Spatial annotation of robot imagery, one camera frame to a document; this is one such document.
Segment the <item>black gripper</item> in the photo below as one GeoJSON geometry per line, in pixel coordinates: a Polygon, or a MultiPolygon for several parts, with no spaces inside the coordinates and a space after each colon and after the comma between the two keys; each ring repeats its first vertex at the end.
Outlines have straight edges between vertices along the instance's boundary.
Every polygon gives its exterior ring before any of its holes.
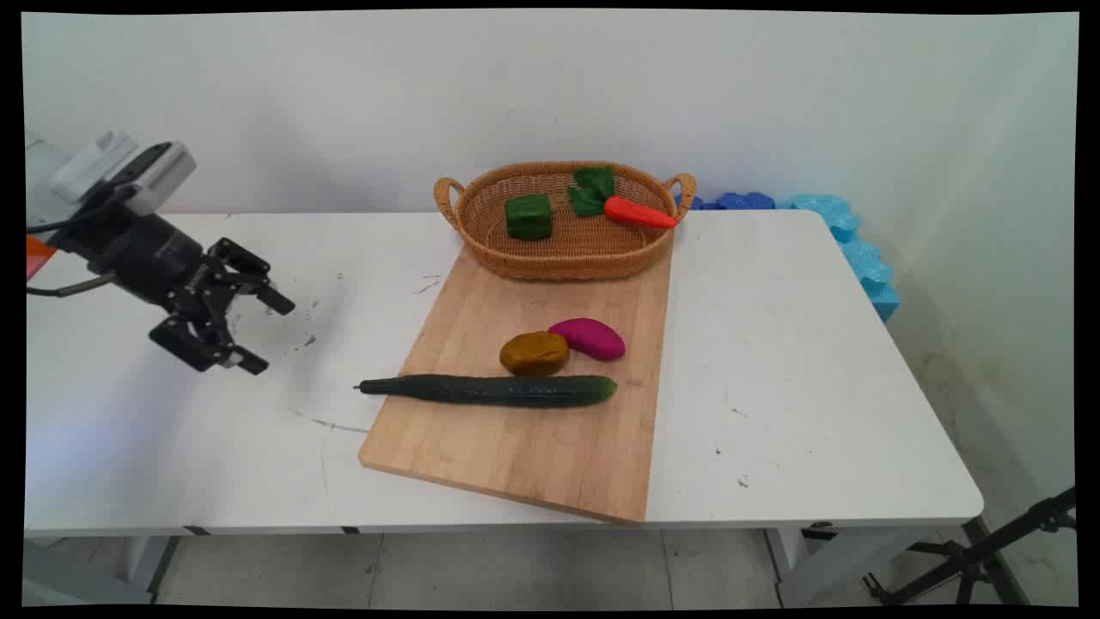
{"type": "Polygon", "coordinates": [[[74,297],[117,285],[168,317],[148,338],[194,371],[215,365],[251,375],[270,364],[237,344],[228,310],[233,301],[212,286],[257,297],[272,312],[288,316],[296,305],[278,292],[271,264],[229,237],[205,246],[161,215],[138,215],[118,201],[82,208],[52,232],[53,247],[77,254],[95,277],[52,289],[52,297],[74,297]]]}

